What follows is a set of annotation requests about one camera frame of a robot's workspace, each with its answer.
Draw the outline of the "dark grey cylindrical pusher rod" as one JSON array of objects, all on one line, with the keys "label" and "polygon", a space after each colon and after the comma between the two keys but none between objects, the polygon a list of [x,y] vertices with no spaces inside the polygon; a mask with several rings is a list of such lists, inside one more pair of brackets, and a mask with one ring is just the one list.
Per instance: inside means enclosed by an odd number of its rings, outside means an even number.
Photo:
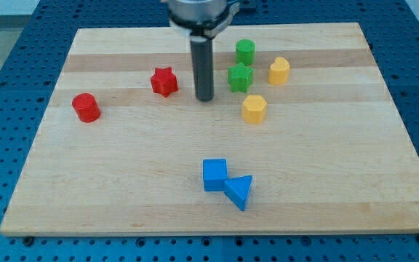
[{"label": "dark grey cylindrical pusher rod", "polygon": [[212,40],[202,36],[190,39],[195,96],[202,102],[214,98],[214,68]]}]

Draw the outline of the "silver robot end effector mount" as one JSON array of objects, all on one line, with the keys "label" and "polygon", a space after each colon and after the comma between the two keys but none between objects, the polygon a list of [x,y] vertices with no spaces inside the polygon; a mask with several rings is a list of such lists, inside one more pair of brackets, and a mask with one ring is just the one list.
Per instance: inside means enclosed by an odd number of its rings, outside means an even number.
[{"label": "silver robot end effector mount", "polygon": [[240,10],[240,1],[168,0],[169,24],[189,39],[213,39]]}]

